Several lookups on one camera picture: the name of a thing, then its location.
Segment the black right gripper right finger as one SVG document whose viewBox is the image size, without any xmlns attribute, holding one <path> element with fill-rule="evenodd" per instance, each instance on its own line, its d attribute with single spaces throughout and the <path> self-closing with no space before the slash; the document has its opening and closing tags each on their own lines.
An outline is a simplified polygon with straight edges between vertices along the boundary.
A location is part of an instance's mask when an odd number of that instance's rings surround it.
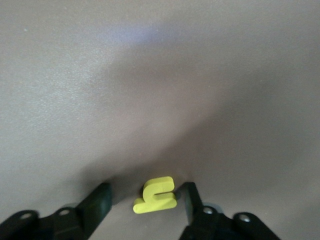
<svg viewBox="0 0 320 240">
<path fill-rule="evenodd" d="M 230 220 L 214 207 L 204 205 L 196 184 L 185 182 L 185 206 L 188 225 L 183 230 L 181 240 L 231 240 L 233 232 Z"/>
</svg>

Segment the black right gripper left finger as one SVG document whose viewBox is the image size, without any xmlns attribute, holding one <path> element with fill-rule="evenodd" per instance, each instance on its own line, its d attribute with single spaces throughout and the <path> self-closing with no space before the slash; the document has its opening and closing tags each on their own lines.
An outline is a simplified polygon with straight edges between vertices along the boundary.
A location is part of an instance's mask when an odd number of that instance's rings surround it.
<svg viewBox="0 0 320 240">
<path fill-rule="evenodd" d="M 112 188 L 101 183 L 75 207 L 66 206 L 42 218 L 38 240 L 87 240 L 112 208 Z"/>
</svg>

